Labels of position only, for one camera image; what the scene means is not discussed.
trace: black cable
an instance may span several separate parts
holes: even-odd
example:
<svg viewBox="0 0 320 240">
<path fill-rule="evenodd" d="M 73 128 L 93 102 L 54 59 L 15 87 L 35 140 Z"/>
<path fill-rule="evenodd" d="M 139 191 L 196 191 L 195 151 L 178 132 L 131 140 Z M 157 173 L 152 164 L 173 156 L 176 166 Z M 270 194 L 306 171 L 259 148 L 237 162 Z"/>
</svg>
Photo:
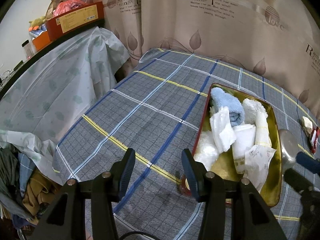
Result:
<svg viewBox="0 0 320 240">
<path fill-rule="evenodd" d="M 144 233 L 144 232 L 141 232 L 141 231 L 132 231 L 132 232 L 128 232 L 128 233 L 125 233 L 124 235 L 122 235 L 119 240 L 123 240 L 125 239 L 127 236 L 131 236 L 131 235 L 143 235 L 143 236 L 148 236 L 148 237 L 151 237 L 153 238 L 154 240 L 160 240 L 159 238 L 151 235 L 151 234 L 148 234 L 148 233 Z"/>
</svg>

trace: red plastic bag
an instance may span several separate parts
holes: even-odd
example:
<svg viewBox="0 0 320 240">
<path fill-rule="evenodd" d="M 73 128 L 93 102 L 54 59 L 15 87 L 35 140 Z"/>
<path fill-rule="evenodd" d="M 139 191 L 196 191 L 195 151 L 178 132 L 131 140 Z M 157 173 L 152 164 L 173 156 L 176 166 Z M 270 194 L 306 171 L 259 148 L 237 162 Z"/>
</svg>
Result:
<svg viewBox="0 0 320 240">
<path fill-rule="evenodd" d="M 56 17 L 83 5 L 86 5 L 86 3 L 81 0 L 67 0 L 58 4 L 57 8 L 53 11 L 53 15 Z"/>
</svg>

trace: gray plaid tablecloth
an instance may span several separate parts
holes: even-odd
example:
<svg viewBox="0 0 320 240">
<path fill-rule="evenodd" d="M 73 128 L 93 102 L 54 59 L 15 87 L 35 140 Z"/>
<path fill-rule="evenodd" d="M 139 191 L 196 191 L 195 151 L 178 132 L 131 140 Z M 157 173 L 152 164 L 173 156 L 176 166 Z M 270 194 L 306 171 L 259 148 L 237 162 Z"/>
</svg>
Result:
<svg viewBox="0 0 320 240">
<path fill-rule="evenodd" d="M 178 191 L 183 175 L 180 156 L 184 148 L 194 145 L 212 83 L 268 101 L 279 129 L 289 129 L 299 147 L 309 152 L 299 120 L 307 116 L 318 121 L 281 87 L 212 58 L 152 49 L 141 58 L 136 71 L 110 90 L 62 138 L 54 157 L 62 180 L 93 179 L 108 171 L 131 147 L 137 157 L 128 191 L 113 205 L 118 234 L 140 230 L 163 240 L 197 239 L 204 205 Z M 294 168 L 319 188 L 318 176 L 298 164 Z M 285 182 L 272 212 L 287 238 L 295 239 L 302 208 L 299 195 Z M 89 202 L 86 222 L 91 231 Z M 230 230 L 231 210 L 227 209 L 225 239 L 230 238 Z"/>
</svg>

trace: rolled blue towel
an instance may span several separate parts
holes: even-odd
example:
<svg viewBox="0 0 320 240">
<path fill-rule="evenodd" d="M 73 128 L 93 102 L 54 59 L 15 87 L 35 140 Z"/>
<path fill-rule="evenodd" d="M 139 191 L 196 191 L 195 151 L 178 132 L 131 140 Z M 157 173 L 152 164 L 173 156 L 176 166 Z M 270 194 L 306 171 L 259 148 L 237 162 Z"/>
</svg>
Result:
<svg viewBox="0 0 320 240">
<path fill-rule="evenodd" d="M 211 90 L 212 105 L 215 112 L 223 106 L 229 108 L 231 126 L 240 125 L 244 121 L 244 110 L 238 98 L 224 92 L 221 88 Z"/>
</svg>

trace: stainless steel lid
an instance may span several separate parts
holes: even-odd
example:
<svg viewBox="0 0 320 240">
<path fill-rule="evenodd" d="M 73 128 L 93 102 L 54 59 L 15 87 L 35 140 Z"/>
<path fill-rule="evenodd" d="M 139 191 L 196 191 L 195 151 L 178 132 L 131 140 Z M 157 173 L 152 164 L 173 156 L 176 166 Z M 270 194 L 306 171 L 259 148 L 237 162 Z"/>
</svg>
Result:
<svg viewBox="0 0 320 240">
<path fill-rule="evenodd" d="M 295 136 L 287 129 L 279 130 L 282 152 L 282 174 L 294 166 L 299 152 L 298 142 Z"/>
</svg>

